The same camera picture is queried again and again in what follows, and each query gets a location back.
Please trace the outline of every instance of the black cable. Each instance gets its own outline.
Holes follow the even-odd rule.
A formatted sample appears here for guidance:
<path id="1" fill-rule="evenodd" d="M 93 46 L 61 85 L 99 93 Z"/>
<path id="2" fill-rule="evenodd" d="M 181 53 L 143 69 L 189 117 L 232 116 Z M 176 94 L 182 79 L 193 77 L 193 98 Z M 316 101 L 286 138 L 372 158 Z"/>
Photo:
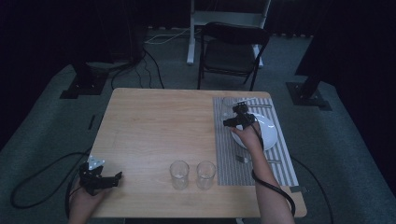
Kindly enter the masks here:
<path id="1" fill-rule="evenodd" d="M 103 68 L 103 67 L 95 67 L 92 65 L 87 64 L 93 73 L 111 73 L 117 70 L 123 70 L 133 65 L 133 63 L 124 63 L 121 65 L 117 65 L 111 68 Z"/>
<path id="2" fill-rule="evenodd" d="M 91 148 L 88 148 L 85 152 L 73 152 L 73 153 L 69 153 L 67 155 L 62 156 L 61 158 L 57 159 L 56 161 L 53 161 L 52 163 L 50 163 L 49 165 L 45 166 L 44 168 L 42 168 L 41 170 L 39 170 L 38 172 L 36 172 L 35 174 L 25 178 L 24 180 L 22 180 L 22 182 L 20 184 L 18 184 L 11 192 L 11 196 L 9 197 L 9 201 L 11 203 L 11 205 L 15 208 L 19 208 L 19 209 L 26 209 L 26 208 L 31 208 L 31 207 L 35 207 L 39 204 L 44 203 L 46 200 L 48 200 L 50 197 L 52 197 L 58 190 L 59 188 L 62 186 L 62 184 L 66 181 L 67 177 L 70 176 L 70 174 L 73 172 L 73 170 L 75 169 L 75 167 L 78 165 L 79 161 L 84 157 L 84 156 L 88 156 L 88 152 L 91 150 Z M 67 175 L 64 177 L 64 179 L 61 181 L 61 183 L 58 185 L 58 187 L 52 191 L 52 193 L 50 193 L 49 195 L 47 195 L 46 197 L 44 197 L 42 200 L 36 202 L 36 203 L 31 203 L 31 204 L 27 204 L 27 205 L 21 205 L 21 204 L 17 204 L 15 201 L 15 197 L 17 195 L 18 190 L 25 185 L 26 183 L 28 183 L 29 181 L 31 181 L 34 177 L 40 175 L 41 173 L 43 173 L 44 171 L 46 171 L 47 169 L 49 169 L 52 165 L 54 165 L 55 163 L 57 163 L 58 161 L 61 161 L 67 157 L 70 156 L 75 156 L 75 155 L 81 155 L 79 157 L 79 159 L 76 161 L 76 163 L 73 165 L 73 167 L 70 169 L 70 171 L 67 173 Z"/>
<path id="3" fill-rule="evenodd" d="M 143 85 L 142 85 L 142 77 L 140 76 L 140 74 L 139 74 L 139 72 L 137 71 L 136 67 L 134 68 L 134 70 L 136 71 L 136 73 L 137 73 L 137 76 L 139 77 L 139 85 L 140 85 L 140 88 L 142 88 L 142 89 L 143 89 Z"/>
<path id="4" fill-rule="evenodd" d="M 152 59 L 152 61 L 154 61 L 155 65 L 157 66 L 158 78 L 160 79 L 161 86 L 163 87 L 163 89 L 165 89 L 165 87 L 163 86 L 163 80 L 161 79 L 160 66 L 158 66 L 157 61 L 155 61 L 155 59 L 151 56 L 150 53 L 146 51 L 146 49 L 143 49 L 143 51 L 148 54 L 148 56 Z"/>
<path id="5" fill-rule="evenodd" d="M 144 59 L 144 58 L 143 58 L 143 61 L 145 62 L 145 70 L 148 72 L 148 76 L 149 76 L 148 86 L 151 89 L 151 73 L 148 70 L 148 62 L 146 62 L 146 59 Z"/>
<path id="6" fill-rule="evenodd" d="M 276 186 L 274 186 L 274 185 L 272 185 L 272 184 L 269 184 L 269 183 L 267 183 L 267 182 L 265 182 L 265 181 L 263 181 L 263 180 L 260 180 L 260 179 L 256 176 L 256 174 L 254 174 L 254 170 L 251 170 L 251 177 L 253 177 L 253 179 L 254 179 L 257 183 L 261 184 L 262 186 L 265 186 L 266 188 L 271 189 L 271 190 L 275 191 L 276 193 L 278 193 L 278 194 L 282 195 L 283 197 L 285 197 L 285 198 L 289 201 L 289 203 L 290 203 L 290 207 L 291 207 L 290 211 L 291 211 L 291 214 L 292 214 L 293 216 L 296 214 L 296 205 L 295 205 L 295 203 L 294 203 L 294 200 L 289 196 L 289 194 L 287 194 L 285 191 L 283 191 L 282 189 L 280 189 L 280 188 L 278 188 L 278 187 L 276 187 Z"/>
<path id="7" fill-rule="evenodd" d="M 69 198 L 76 193 L 76 191 L 78 191 L 79 189 L 82 189 L 82 187 L 78 187 L 77 189 L 73 190 L 71 193 L 69 193 Z"/>
<path id="8" fill-rule="evenodd" d="M 329 209 L 330 223 L 333 224 L 334 223 L 334 218 L 333 218 L 333 215 L 332 215 L 332 207 L 330 206 L 329 199 L 328 199 L 328 197 L 326 195 L 326 192 L 324 191 L 324 188 L 321 186 L 319 180 L 317 179 L 317 177 L 314 175 L 314 173 L 306 165 L 304 165 L 302 162 L 298 161 L 294 157 L 292 157 L 292 156 L 290 156 L 290 157 L 291 157 L 292 160 L 297 161 L 297 163 L 299 163 L 301 166 L 303 166 L 305 168 L 305 170 L 308 171 L 308 173 L 311 174 L 312 177 L 314 177 L 315 181 L 317 182 L 317 184 L 318 184 L 318 186 L 319 186 L 319 188 L 320 188 L 320 190 L 321 190 L 321 192 L 323 194 L 323 197 L 324 197 L 324 200 L 326 201 L 327 207 Z"/>
<path id="9" fill-rule="evenodd" d="M 129 68 L 131 68 L 131 67 L 133 67 L 133 66 L 134 66 L 133 64 L 129 64 L 129 66 L 122 68 L 120 71 L 118 71 L 118 72 L 111 78 L 111 82 L 110 82 L 111 90 L 114 90 L 114 85 L 113 85 L 114 79 L 115 79 L 121 72 L 123 72 L 123 71 L 125 71 L 125 70 L 127 70 L 127 69 L 129 69 Z"/>
<path id="10" fill-rule="evenodd" d="M 259 138 L 259 141 L 260 141 L 260 144 L 261 144 L 261 146 L 262 146 L 262 149 L 264 149 L 264 142 L 263 142 L 263 140 L 262 140 L 262 133 L 259 133 L 259 132 L 256 130 L 256 128 L 253 126 L 253 123 L 254 123 L 255 121 L 250 122 L 249 119 L 248 119 L 248 117 L 246 116 L 246 114 L 243 114 L 243 117 L 244 117 L 244 119 L 248 122 L 248 125 L 249 125 L 250 127 L 253 128 L 254 132 L 256 133 L 257 137 Z M 295 208 L 295 203 L 294 203 L 294 200 L 289 196 L 288 193 L 286 193 L 286 192 L 283 191 L 282 189 L 280 189 L 280 188 L 278 188 L 278 187 L 276 187 L 276 186 L 274 186 L 274 185 L 272 185 L 272 184 L 270 184 L 270 183 L 267 183 L 267 182 L 265 182 L 265 181 L 260 180 L 260 179 L 256 176 L 256 174 L 254 174 L 254 171 L 253 171 L 253 170 L 251 170 L 251 176 L 253 177 L 253 179 L 254 179 L 257 183 L 259 183 L 259 184 L 261 184 L 262 186 L 267 187 L 268 189 L 271 189 L 271 190 L 275 191 L 276 193 L 278 193 L 278 194 L 282 195 L 283 197 L 285 197 L 285 198 L 289 201 L 289 204 L 290 204 L 290 206 L 291 206 L 291 214 L 292 214 L 293 216 L 295 215 L 295 210 L 296 210 L 296 208 Z"/>

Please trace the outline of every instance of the gray carpet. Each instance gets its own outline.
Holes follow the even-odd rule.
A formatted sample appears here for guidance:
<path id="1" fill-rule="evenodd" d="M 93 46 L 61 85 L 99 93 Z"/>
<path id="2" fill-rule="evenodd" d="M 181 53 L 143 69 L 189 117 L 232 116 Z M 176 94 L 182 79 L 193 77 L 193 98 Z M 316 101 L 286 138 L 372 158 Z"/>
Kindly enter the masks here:
<path id="1" fill-rule="evenodd" d="M 319 91 L 329 101 L 332 111 L 313 106 L 293 105 L 286 82 L 304 82 L 305 77 L 294 75 L 310 39 L 288 39 L 272 36 L 263 54 L 264 68 L 260 69 L 254 91 L 268 91 L 273 98 L 290 155 L 306 165 L 326 191 L 333 211 L 334 223 L 395 223 L 396 200 L 375 166 L 367 147 L 341 104 L 334 87 L 321 83 Z M 187 65 L 188 39 L 181 37 L 161 45 L 146 45 L 146 50 L 160 66 L 166 89 L 193 90 L 197 84 L 199 54 L 195 64 Z M 136 69 L 118 74 L 114 87 L 161 88 L 155 64 L 145 58 Z M 109 64 L 92 63 L 109 67 Z M 46 164 L 71 152 L 83 152 L 96 136 L 100 120 L 91 123 L 92 116 L 101 118 L 111 95 L 111 79 L 101 95 L 80 95 L 77 99 L 59 99 L 75 76 L 71 66 L 56 74 L 29 116 L 0 153 L 0 223 L 66 223 L 62 185 L 46 202 L 30 208 L 15 209 L 9 196 L 25 177 Z M 241 78 L 206 75 L 204 90 L 247 91 Z M 78 156 L 61 161 L 35 178 L 17 194 L 17 201 L 29 204 L 51 193 Z M 304 199 L 308 214 L 297 223 L 330 223 L 323 195 L 311 174 L 294 162 L 297 177 L 308 192 Z M 128 223 L 150 223 L 149 219 L 129 220 Z M 123 223 L 123 218 L 93 218 L 90 223 Z M 245 223 L 259 223 L 247 218 Z"/>

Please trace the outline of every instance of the cable on floor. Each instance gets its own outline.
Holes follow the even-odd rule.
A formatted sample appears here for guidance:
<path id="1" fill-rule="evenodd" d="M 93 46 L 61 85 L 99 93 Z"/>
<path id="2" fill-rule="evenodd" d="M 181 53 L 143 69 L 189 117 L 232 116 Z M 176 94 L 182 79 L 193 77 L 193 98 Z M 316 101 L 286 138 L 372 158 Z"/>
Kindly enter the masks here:
<path id="1" fill-rule="evenodd" d="M 61 186 L 64 184 L 64 182 L 66 181 L 67 177 L 70 176 L 70 174 L 76 169 L 76 167 L 78 166 L 78 163 L 80 162 L 80 160 L 89 155 L 89 152 L 91 151 L 91 147 L 88 148 L 85 152 L 73 152 L 73 153 L 69 153 L 67 155 L 62 156 L 61 158 L 53 161 L 52 163 L 50 163 L 49 165 L 45 166 L 44 168 L 42 168 L 41 170 L 39 170 L 38 172 L 36 172 L 33 175 L 28 176 L 27 178 L 23 179 L 21 183 L 19 183 L 11 192 L 11 196 L 9 197 L 9 201 L 11 203 L 11 205 L 14 208 L 19 208 L 19 209 L 27 209 L 27 208 L 32 208 L 35 207 L 39 204 L 42 204 L 44 202 L 46 202 L 50 197 L 52 197 L 60 188 Z M 57 162 L 64 160 L 65 158 L 71 157 L 71 156 L 76 156 L 76 155 L 80 155 L 80 157 L 78 158 L 78 160 L 74 163 L 74 165 L 72 166 L 72 168 L 69 170 L 69 172 L 67 173 L 67 175 L 63 178 L 63 180 L 61 181 L 61 183 L 46 197 L 44 197 L 43 199 L 39 200 L 36 203 L 31 203 L 31 204 L 19 204 L 16 202 L 15 198 L 17 196 L 18 191 L 20 190 L 20 188 L 22 186 L 24 186 L 25 184 L 27 184 L 28 182 L 30 182 L 32 179 L 34 179 L 36 176 L 40 175 L 41 173 L 43 173 L 44 171 L 48 170 L 52 165 L 56 164 Z"/>
<path id="2" fill-rule="evenodd" d="M 181 32 L 180 34 L 177 34 L 177 35 L 155 35 L 154 37 L 152 37 L 152 38 L 150 38 L 149 40 L 145 41 L 145 44 L 161 45 L 161 44 L 164 44 L 164 43 L 167 43 L 167 42 L 171 41 L 172 39 L 175 39 L 175 38 L 178 37 L 178 36 L 183 35 L 184 33 L 186 33 L 186 32 L 189 31 L 189 30 L 190 30 L 190 28 L 184 30 L 183 32 Z M 151 40 L 153 40 L 153 39 L 155 39 L 155 38 L 158 38 L 158 37 L 160 37 L 160 36 L 172 36 L 172 37 L 170 37 L 169 39 L 167 39 L 167 40 L 165 40 L 165 41 L 163 41 L 163 42 L 150 42 Z"/>
<path id="3" fill-rule="evenodd" d="M 137 71 L 136 67 L 134 68 L 134 71 L 137 73 L 137 76 L 139 77 L 139 85 L 140 85 L 140 88 L 143 89 L 142 77 L 140 76 L 140 73 Z"/>
<path id="4" fill-rule="evenodd" d="M 254 127 L 254 122 L 252 121 L 250 122 L 249 118 L 247 117 L 246 114 L 242 114 L 243 118 L 245 119 L 245 121 L 248 123 L 248 125 L 253 129 L 253 131 L 255 132 L 255 134 L 257 135 L 257 137 L 259 138 L 260 141 L 260 145 L 262 146 L 262 150 L 264 150 L 264 142 L 262 140 L 262 133 L 259 133 L 259 131 L 257 131 L 257 129 Z M 277 186 L 274 186 L 270 183 L 267 183 L 261 179 L 259 179 L 256 174 L 254 173 L 254 170 L 251 170 L 251 177 L 254 179 L 254 181 L 256 181 L 256 183 L 259 183 L 260 185 L 273 190 L 274 192 L 282 195 L 286 200 L 288 200 L 289 204 L 290 204 L 290 211 L 291 214 L 294 216 L 296 213 L 296 205 L 294 203 L 294 200 L 289 196 L 288 193 L 286 193 L 285 191 L 283 191 L 281 188 L 278 188 Z"/>
<path id="5" fill-rule="evenodd" d="M 111 78 L 111 82 L 110 82 L 110 86 L 111 86 L 111 90 L 114 90 L 114 79 L 116 79 L 117 76 L 119 76 L 122 72 L 135 67 L 135 64 L 130 64 L 128 67 L 124 67 L 121 70 L 119 70 L 112 78 Z"/>
<path id="6" fill-rule="evenodd" d="M 291 157 L 292 160 L 296 161 L 301 166 L 303 166 L 305 168 L 305 170 L 308 171 L 308 173 L 311 174 L 312 177 L 314 177 L 315 181 L 317 182 L 317 184 L 318 184 L 318 186 L 319 186 L 319 188 L 320 188 L 320 190 L 321 190 L 321 192 L 323 194 L 323 197 L 324 197 L 324 200 L 326 201 L 327 207 L 329 209 L 330 223 L 333 224 L 334 223 L 334 218 L 333 218 L 333 215 L 332 215 L 332 207 L 330 206 L 329 198 L 327 197 L 326 192 L 324 191 L 324 188 L 321 186 L 319 180 L 317 179 L 317 177 L 314 175 L 314 173 L 306 165 L 304 165 L 302 162 L 300 162 L 299 160 L 295 159 L 294 157 L 292 157 L 292 156 L 290 156 L 290 157 Z"/>
<path id="7" fill-rule="evenodd" d="M 148 51 L 146 51 L 146 49 L 143 48 L 143 51 L 147 53 L 147 55 L 151 58 L 152 61 L 154 61 L 155 65 L 157 66 L 158 78 L 160 79 L 161 86 L 163 87 L 163 89 L 165 89 L 165 87 L 163 86 L 163 80 L 161 79 L 160 66 L 158 66 L 157 61 L 155 61 L 155 59 Z"/>
<path id="8" fill-rule="evenodd" d="M 145 62 L 145 70 L 148 72 L 148 77 L 149 77 L 148 86 L 151 89 L 151 73 L 148 70 L 148 62 L 146 62 L 146 59 L 144 58 L 143 58 L 143 62 Z"/>

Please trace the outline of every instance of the black device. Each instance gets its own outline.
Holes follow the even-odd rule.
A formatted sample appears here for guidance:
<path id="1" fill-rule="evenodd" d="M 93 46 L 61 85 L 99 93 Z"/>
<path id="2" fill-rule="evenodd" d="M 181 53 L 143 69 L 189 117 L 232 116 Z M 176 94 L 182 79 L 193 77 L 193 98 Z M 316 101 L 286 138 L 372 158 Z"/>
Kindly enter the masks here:
<path id="1" fill-rule="evenodd" d="M 90 157 L 89 161 L 79 166 L 79 184 L 92 196 L 99 189 L 109 189 L 118 186 L 119 180 L 122 178 L 122 172 L 114 176 L 102 177 L 103 163 L 105 161 L 98 161 L 96 158 Z"/>
<path id="2" fill-rule="evenodd" d="M 235 118 L 224 120 L 224 126 L 236 127 L 237 125 L 242 125 L 243 129 L 245 129 L 256 121 L 256 117 L 248 113 L 248 105 L 245 102 L 240 102 L 233 106 L 233 112 L 236 113 Z"/>

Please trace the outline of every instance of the chair leg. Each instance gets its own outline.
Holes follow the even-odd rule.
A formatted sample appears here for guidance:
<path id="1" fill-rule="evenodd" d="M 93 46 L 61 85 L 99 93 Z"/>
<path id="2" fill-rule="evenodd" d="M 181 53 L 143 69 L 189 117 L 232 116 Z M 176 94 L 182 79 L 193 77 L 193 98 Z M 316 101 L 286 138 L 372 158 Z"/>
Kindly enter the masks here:
<path id="1" fill-rule="evenodd" d="M 245 78 L 244 85 L 247 84 L 247 81 L 248 81 L 249 77 L 250 77 L 250 75 L 248 75 L 248 76 Z"/>
<path id="2" fill-rule="evenodd" d="M 249 91 L 253 91 L 253 86 L 254 86 L 254 81 L 256 80 L 256 76 L 257 76 L 257 68 L 256 68 L 256 70 L 254 71 L 253 78 L 251 79 L 251 84 L 250 84 L 250 89 L 249 89 Z"/>

